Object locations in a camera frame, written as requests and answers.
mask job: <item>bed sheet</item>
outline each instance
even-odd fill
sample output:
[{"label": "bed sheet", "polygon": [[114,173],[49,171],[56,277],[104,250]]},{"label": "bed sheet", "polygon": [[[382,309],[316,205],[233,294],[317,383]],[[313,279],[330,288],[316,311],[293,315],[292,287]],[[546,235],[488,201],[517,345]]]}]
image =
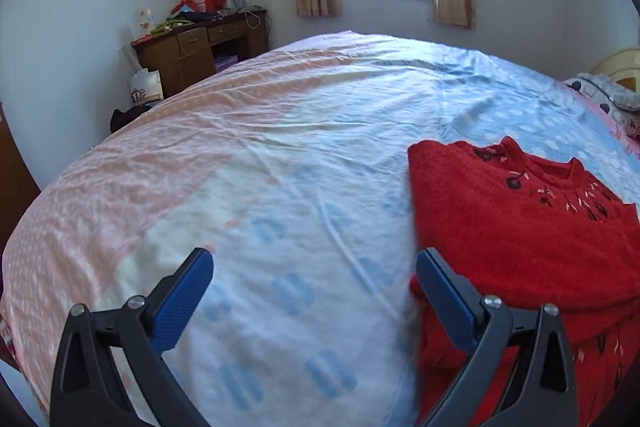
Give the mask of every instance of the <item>bed sheet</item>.
[{"label": "bed sheet", "polygon": [[638,158],[603,118],[476,51],[350,32],[292,44],[164,102],[47,187],[4,254],[0,329],[48,409],[71,306],[119,307],[205,247],[214,281],[164,358],[211,425],[412,425],[407,147],[509,135],[636,202]]}]

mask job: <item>patterned pillowcase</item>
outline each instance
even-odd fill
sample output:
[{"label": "patterned pillowcase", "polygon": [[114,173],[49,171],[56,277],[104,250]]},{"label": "patterned pillowcase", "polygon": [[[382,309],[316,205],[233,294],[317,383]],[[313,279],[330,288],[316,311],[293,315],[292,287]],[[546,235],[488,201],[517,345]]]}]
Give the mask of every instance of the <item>patterned pillowcase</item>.
[{"label": "patterned pillowcase", "polygon": [[[600,106],[631,138],[640,137],[640,96],[626,87],[619,86],[608,76],[603,74],[594,76],[582,73],[576,78],[570,78],[563,82],[565,86],[571,87],[576,92],[583,95],[591,102]],[[620,93],[619,89],[628,91]],[[622,110],[620,106],[631,108],[637,107],[636,112]]]}]

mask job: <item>wooden door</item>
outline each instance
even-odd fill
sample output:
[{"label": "wooden door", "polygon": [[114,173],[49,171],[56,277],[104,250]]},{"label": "wooden door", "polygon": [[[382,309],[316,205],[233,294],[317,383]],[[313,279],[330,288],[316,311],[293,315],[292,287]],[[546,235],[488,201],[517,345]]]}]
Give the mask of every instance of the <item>wooden door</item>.
[{"label": "wooden door", "polygon": [[182,83],[182,73],[180,73],[180,62],[165,62],[158,68],[160,71],[160,81],[162,82],[162,95],[169,98],[184,90]]},{"label": "wooden door", "polygon": [[[247,37],[249,39],[249,53],[252,57],[257,57],[269,51],[269,43],[267,42],[267,17],[266,14],[261,13],[260,25],[256,28],[249,28]],[[252,26],[255,24],[255,17],[249,17],[249,21]]]},{"label": "wooden door", "polygon": [[15,146],[0,106],[0,257],[15,225],[39,193]]},{"label": "wooden door", "polygon": [[182,74],[182,89],[187,89],[187,87],[216,74],[216,63],[213,61],[211,48],[207,47],[181,58],[180,73]]}]

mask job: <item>cable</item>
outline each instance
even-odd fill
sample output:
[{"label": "cable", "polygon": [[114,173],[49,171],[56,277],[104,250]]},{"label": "cable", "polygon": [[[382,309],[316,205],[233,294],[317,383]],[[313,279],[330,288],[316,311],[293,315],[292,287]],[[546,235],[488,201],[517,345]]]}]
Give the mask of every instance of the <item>cable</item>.
[{"label": "cable", "polygon": [[273,26],[273,19],[269,16],[269,13],[266,13],[267,15],[267,42],[269,42],[269,37],[271,37],[271,27]]},{"label": "cable", "polygon": [[[253,15],[256,19],[258,19],[258,25],[257,26],[251,26],[251,24],[249,23],[249,15],[248,15],[249,13],[251,15]],[[260,24],[262,24],[262,19],[260,19],[260,17],[258,17],[253,12],[249,12],[249,11],[244,12],[244,19],[246,20],[246,25],[249,26],[249,28],[252,29],[252,30],[257,30],[260,27]]]}]

